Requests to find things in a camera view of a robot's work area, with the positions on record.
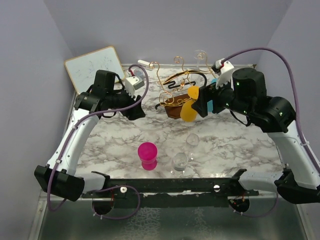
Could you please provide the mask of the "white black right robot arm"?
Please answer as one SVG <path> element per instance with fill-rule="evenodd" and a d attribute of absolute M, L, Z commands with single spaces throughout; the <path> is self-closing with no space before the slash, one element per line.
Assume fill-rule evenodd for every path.
<path fill-rule="evenodd" d="M 197 100 L 191 108 L 203 118 L 208 114 L 209 101 L 213 103 L 215 114 L 228 109 L 246 116 L 273 140 L 282 162 L 288 165 L 274 173 L 244 171 L 229 184 L 234 195 L 261 190 L 278 193 L 292 204 L 320 201 L 320 175 L 304 149 L 306 144 L 296 127 L 296 112 L 285 98 L 267 95 L 262 72 L 249 67 L 238 69 L 232 74 L 232 82 L 202 86 L 192 96 Z"/>

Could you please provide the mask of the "yellow plastic wine glass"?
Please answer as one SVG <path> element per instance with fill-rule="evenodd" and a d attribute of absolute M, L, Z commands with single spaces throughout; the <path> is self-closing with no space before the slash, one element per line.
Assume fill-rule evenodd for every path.
<path fill-rule="evenodd" d="M 183 104 L 180 111 L 180 118 L 185 122 L 193 122 L 197 117 L 197 111 L 192 105 L 198 100 L 200 88 L 196 85 L 190 86 L 187 90 L 189 99 Z"/>

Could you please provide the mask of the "clear wine glass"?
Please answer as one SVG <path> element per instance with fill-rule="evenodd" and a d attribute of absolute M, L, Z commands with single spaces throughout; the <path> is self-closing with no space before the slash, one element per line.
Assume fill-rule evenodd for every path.
<path fill-rule="evenodd" d="M 208 56 L 204 50 L 197 49 L 194 51 L 194 58 L 197 60 L 196 69 L 202 73 L 208 73 Z"/>

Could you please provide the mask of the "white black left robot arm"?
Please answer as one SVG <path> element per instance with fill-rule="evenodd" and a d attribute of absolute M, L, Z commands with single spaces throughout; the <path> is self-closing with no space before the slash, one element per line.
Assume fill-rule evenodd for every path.
<path fill-rule="evenodd" d="M 48 196 L 75 202 L 87 192 L 94 191 L 101 198 L 110 193 L 107 175 L 94 171 L 88 176 L 76 176 L 76 168 L 90 133 L 104 114 L 113 117 L 120 112 L 130 121 L 145 117 L 141 105 L 143 97 L 135 96 L 135 91 L 145 85 L 143 79 L 127 77 L 120 81 L 121 88 L 115 89 L 118 78 L 114 72 L 98 70 L 93 84 L 76 97 L 70 124 L 61 143 L 47 164 L 38 165 L 34 171 Z"/>

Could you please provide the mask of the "blue plastic wine glass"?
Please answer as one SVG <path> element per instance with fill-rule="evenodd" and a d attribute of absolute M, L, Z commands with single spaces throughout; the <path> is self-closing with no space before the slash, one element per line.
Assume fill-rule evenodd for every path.
<path fill-rule="evenodd" d="M 216 78 L 213 78 L 213 79 L 211 80 L 211 84 L 215 83 L 216 81 L 217 81 L 217 79 L 216 79 Z M 212 112 L 213 112 L 213 109 L 214 109 L 213 101 L 210 100 L 210 101 L 207 102 L 207 112 L 208 112 L 208 113 L 212 113 Z"/>

